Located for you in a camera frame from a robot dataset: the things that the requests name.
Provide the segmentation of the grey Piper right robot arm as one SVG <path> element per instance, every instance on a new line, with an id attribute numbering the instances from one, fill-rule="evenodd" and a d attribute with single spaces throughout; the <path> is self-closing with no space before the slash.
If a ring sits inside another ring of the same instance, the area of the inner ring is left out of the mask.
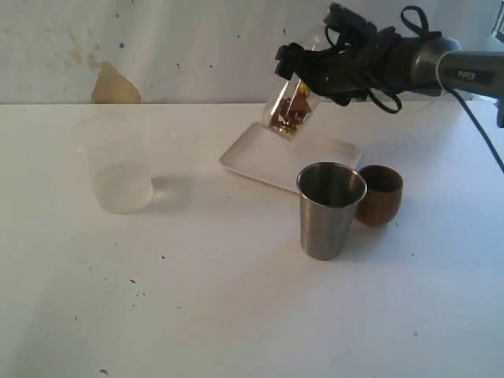
<path id="1" fill-rule="evenodd" d="M 417 37 L 402 37 L 393 27 L 364 36 L 346 32 L 326 50 L 281 46 L 276 61 L 278 76 L 297 76 L 316 95 L 341 106 L 371 90 L 390 98 L 452 90 L 503 98 L 503 54 L 460 50 L 438 32 Z"/>

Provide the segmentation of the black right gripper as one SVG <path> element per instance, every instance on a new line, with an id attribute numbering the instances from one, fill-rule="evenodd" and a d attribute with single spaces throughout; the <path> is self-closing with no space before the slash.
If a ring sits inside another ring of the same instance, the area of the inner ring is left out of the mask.
<path id="1" fill-rule="evenodd" d="M 297 43 L 282 45 L 275 56 L 275 74 L 286 80 L 296 75 L 312 92 L 340 106 L 366 99 L 381 106 L 383 103 L 373 94 L 374 91 L 381 92 L 400 106 L 397 91 L 376 73 L 399 40 L 395 28 L 388 27 L 360 46 L 333 46 L 314 52 Z"/>

